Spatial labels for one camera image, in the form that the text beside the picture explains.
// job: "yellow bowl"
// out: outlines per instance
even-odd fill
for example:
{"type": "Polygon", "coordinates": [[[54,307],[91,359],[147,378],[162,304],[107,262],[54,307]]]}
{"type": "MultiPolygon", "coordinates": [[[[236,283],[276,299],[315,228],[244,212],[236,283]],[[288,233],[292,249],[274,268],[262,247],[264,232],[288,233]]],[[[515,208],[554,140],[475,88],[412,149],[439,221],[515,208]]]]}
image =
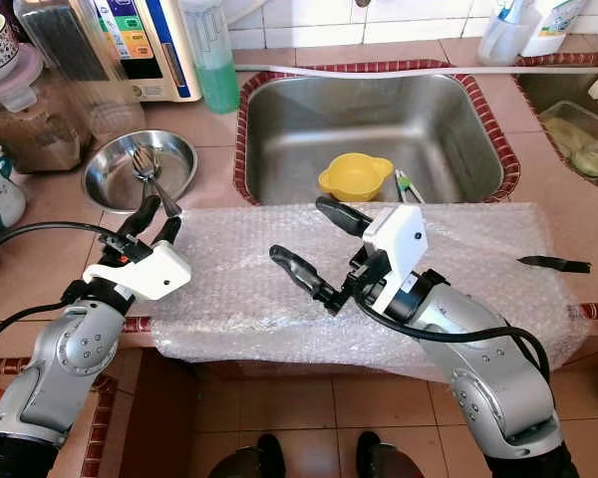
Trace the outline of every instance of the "yellow bowl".
{"type": "Polygon", "coordinates": [[[393,169],[392,163],[382,157],[348,152],[335,157],[319,174],[319,187],[340,201],[370,201],[393,169]]]}

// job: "fork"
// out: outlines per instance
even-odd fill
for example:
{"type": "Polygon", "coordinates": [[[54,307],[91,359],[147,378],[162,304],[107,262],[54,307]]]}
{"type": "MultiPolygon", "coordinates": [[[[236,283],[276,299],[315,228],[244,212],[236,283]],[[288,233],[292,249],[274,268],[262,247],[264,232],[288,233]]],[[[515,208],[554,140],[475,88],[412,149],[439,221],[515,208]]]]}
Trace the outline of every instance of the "fork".
{"type": "Polygon", "coordinates": [[[175,201],[168,195],[166,191],[159,185],[155,179],[155,162],[152,151],[144,146],[140,145],[133,151],[133,168],[145,183],[152,184],[157,190],[157,194],[161,198],[161,204],[163,204],[163,210],[166,212],[166,216],[175,217],[181,214],[181,208],[175,201]]]}

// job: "stainless steel sink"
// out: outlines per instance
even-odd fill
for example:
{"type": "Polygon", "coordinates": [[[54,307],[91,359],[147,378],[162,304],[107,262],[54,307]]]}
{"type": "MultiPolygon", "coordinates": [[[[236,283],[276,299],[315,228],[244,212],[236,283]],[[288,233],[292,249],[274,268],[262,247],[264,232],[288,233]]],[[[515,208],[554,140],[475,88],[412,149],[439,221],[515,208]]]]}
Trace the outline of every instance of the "stainless steel sink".
{"type": "MultiPolygon", "coordinates": [[[[430,203],[480,201],[503,177],[467,93],[446,76],[272,81],[250,97],[247,121],[246,185],[261,204],[313,201],[319,173],[351,151],[389,159],[430,203]]],[[[394,178],[375,200],[399,200],[394,178]]]]}
{"type": "MultiPolygon", "coordinates": [[[[521,75],[520,86],[540,114],[561,100],[569,100],[598,115],[598,104],[587,94],[598,75],[521,75]]],[[[582,177],[598,185],[598,178],[582,177]]]]}

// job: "robotic arm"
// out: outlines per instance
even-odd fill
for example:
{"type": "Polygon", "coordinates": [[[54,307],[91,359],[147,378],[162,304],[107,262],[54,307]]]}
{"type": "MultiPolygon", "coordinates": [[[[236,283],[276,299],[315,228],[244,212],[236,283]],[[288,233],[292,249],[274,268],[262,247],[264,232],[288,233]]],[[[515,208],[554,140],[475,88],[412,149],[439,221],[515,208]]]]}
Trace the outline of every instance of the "robotic arm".
{"type": "Polygon", "coordinates": [[[100,263],[68,290],[75,302],[40,334],[31,361],[5,390],[0,477],[47,476],[91,385],[116,354],[133,301],[158,300],[190,280],[171,245],[178,217],[166,220],[151,246],[136,238],[158,207],[159,199],[149,196],[118,231],[126,240],[105,241],[100,263]]]}
{"type": "Polygon", "coordinates": [[[317,199],[317,208],[364,242],[341,290],[281,246],[270,249],[272,260],[332,314],[352,297],[373,319],[419,340],[448,380],[495,478],[577,477],[540,342],[450,287],[435,271],[413,272],[428,248],[420,208],[389,207],[374,220],[325,197],[317,199]]]}

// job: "white pipe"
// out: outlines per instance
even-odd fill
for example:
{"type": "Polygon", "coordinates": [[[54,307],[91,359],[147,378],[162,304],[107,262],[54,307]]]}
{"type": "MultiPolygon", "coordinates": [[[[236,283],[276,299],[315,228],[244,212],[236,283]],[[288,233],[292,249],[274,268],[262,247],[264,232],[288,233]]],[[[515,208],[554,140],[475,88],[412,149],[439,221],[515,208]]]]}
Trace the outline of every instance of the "white pipe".
{"type": "Polygon", "coordinates": [[[520,75],[520,74],[598,74],[598,67],[451,67],[399,70],[397,72],[344,73],[325,72],[309,68],[281,67],[278,65],[237,65],[238,72],[274,72],[306,77],[340,78],[350,80],[374,80],[381,78],[421,77],[425,75],[520,75]]]}
{"type": "Polygon", "coordinates": [[[255,10],[263,7],[263,4],[267,1],[268,0],[253,0],[253,2],[250,5],[242,8],[231,17],[226,18],[226,24],[231,25],[235,23],[237,20],[241,20],[243,17],[250,15],[255,10]]]}

